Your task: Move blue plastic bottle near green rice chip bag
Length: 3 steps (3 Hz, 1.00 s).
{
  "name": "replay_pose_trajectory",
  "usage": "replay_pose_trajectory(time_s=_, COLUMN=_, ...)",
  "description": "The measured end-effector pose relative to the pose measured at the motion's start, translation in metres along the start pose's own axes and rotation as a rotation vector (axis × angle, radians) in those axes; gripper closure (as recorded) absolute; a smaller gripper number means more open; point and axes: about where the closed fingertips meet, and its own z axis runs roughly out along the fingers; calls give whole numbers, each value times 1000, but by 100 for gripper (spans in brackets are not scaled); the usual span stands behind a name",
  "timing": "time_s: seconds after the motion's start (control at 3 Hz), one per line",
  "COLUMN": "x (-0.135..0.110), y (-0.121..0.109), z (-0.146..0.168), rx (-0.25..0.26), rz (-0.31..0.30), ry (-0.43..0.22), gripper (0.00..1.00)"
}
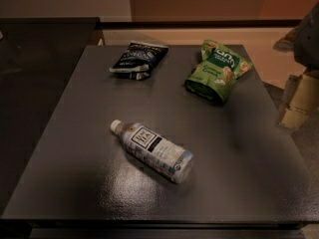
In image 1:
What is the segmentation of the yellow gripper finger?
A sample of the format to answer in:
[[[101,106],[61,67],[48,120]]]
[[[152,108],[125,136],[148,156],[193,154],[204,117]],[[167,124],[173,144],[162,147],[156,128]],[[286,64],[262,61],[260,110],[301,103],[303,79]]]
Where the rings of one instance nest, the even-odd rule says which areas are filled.
[[[319,108],[319,71],[307,69],[300,76],[290,75],[279,109],[278,124],[297,129]]]

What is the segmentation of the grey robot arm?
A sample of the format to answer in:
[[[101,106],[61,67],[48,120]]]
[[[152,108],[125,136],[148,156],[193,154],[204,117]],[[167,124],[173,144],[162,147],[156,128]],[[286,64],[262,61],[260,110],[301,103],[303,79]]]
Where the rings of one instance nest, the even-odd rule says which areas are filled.
[[[300,76],[289,76],[277,121],[280,126],[297,129],[319,107],[319,3],[274,49],[292,51],[294,61],[305,68]]]

